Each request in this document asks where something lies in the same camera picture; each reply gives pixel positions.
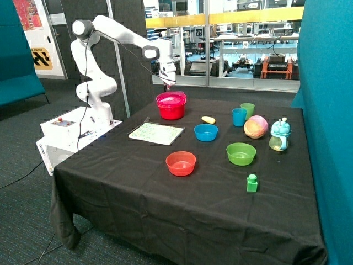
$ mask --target green bowl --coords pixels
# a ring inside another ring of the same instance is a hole
[[[243,142],[235,142],[227,146],[228,159],[237,166],[250,164],[255,155],[256,149],[252,145]]]

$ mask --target sticker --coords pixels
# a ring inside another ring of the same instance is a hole
[[[45,48],[33,48],[32,57],[34,69],[36,70],[52,70],[53,64],[51,63],[49,52]]]

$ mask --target teal chair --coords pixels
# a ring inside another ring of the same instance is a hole
[[[352,1],[307,0],[298,43],[303,109],[329,265],[353,264]]]
[[[45,95],[45,90],[35,73],[31,50],[13,1],[1,0],[0,10],[1,107],[39,94]]]

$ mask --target green cup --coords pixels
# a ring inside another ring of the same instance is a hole
[[[245,120],[250,119],[250,117],[254,114],[254,109],[255,109],[255,105],[251,104],[251,103],[243,103],[240,105],[240,107],[242,109],[246,109],[247,110],[247,116],[245,117]]]

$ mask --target paper sheet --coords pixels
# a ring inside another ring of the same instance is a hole
[[[161,145],[171,145],[185,128],[177,128],[154,123],[144,123],[131,134],[129,138],[153,142]]]

